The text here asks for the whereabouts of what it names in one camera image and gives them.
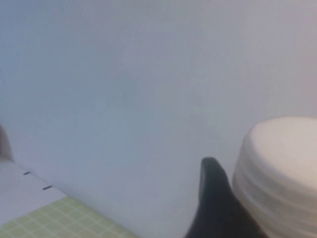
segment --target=container lid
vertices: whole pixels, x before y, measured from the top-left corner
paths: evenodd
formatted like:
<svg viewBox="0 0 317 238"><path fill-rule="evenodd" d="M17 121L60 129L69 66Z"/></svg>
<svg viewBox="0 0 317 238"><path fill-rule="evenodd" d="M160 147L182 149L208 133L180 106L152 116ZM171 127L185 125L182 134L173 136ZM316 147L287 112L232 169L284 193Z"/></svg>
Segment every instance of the container lid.
<svg viewBox="0 0 317 238"><path fill-rule="evenodd" d="M289 117L259 123L245 146L253 162L270 176L317 192L317 119Z"/></svg>

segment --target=black plastic piece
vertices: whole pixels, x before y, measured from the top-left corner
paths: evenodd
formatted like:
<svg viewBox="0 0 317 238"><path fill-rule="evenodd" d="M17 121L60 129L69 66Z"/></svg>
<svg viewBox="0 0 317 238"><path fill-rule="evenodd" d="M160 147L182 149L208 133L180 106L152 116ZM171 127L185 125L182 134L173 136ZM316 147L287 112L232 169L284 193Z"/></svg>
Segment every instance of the black plastic piece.
<svg viewBox="0 0 317 238"><path fill-rule="evenodd" d="M226 172L215 158L202 160L199 201L185 238L267 238L234 196Z"/></svg>

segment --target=ridged lid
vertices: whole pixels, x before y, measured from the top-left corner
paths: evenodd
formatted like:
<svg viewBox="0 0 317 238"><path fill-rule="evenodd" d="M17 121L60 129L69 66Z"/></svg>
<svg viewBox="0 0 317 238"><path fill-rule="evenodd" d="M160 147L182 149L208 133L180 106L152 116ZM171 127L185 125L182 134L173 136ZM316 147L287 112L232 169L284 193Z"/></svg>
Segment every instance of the ridged lid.
<svg viewBox="0 0 317 238"><path fill-rule="evenodd" d="M317 119L257 124L245 137L233 190L272 237L317 238Z"/></svg>

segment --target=green cutting mat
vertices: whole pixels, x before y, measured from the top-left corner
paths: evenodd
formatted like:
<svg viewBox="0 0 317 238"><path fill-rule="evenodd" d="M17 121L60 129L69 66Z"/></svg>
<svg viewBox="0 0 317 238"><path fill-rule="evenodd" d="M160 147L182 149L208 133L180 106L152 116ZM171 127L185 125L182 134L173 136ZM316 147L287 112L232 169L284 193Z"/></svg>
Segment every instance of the green cutting mat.
<svg viewBox="0 0 317 238"><path fill-rule="evenodd" d="M71 197L0 226L0 238L136 238Z"/></svg>

